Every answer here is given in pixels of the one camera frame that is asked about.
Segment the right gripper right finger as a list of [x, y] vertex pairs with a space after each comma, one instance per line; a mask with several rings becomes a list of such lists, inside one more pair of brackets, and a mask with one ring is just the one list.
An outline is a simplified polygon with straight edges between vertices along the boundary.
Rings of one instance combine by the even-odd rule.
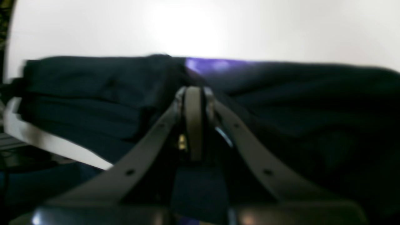
[[276, 203], [234, 206], [231, 225], [366, 225], [354, 201], [340, 197], [285, 165], [273, 155], [233, 111], [204, 88], [210, 125], [233, 146], [246, 167]]

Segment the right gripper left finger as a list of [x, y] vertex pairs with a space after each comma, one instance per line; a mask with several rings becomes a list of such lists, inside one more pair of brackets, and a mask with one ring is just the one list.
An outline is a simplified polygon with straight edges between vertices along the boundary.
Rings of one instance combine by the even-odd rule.
[[182, 87], [114, 167], [35, 210], [33, 225], [174, 225], [170, 191], [180, 157], [202, 159], [202, 91]]

